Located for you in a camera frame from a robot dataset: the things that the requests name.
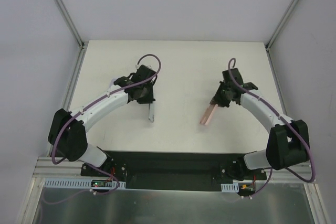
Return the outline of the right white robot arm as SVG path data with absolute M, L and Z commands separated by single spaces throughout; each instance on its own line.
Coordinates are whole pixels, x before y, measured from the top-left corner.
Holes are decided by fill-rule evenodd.
M 222 72 L 223 81 L 211 100 L 218 107 L 229 107 L 235 102 L 248 110 L 269 133 L 267 146 L 262 151 L 245 154 L 236 166 L 242 179 L 250 178 L 256 169 L 281 170 L 309 160 L 308 126 L 303 120 L 294 120 L 280 114 L 265 99 L 253 83 L 245 83 L 237 68 Z

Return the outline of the pink phone case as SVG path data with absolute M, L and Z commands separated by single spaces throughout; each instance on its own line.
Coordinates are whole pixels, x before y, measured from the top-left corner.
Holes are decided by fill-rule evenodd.
M 208 125 L 217 109 L 218 105 L 217 104 L 210 104 L 208 108 L 205 110 L 201 120 L 200 120 L 200 125 Z

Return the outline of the purple smartphone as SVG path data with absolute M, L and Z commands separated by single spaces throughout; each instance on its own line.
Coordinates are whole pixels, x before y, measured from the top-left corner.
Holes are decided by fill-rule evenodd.
M 148 120 L 153 123 L 155 120 L 155 104 L 154 102 L 149 104 L 149 115 Z

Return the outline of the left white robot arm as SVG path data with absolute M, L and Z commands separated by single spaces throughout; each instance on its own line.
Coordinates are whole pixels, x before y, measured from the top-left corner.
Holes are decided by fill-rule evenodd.
M 109 158 L 100 148 L 88 143 L 87 133 L 110 112 L 132 101 L 153 103 L 153 85 L 157 74 L 150 67 L 140 65 L 135 73 L 115 80 L 105 94 L 89 104 L 72 112 L 58 110 L 48 135 L 48 142 L 53 146 L 52 154 L 57 152 L 71 162 L 91 164 L 99 176 L 108 175 L 111 170 Z

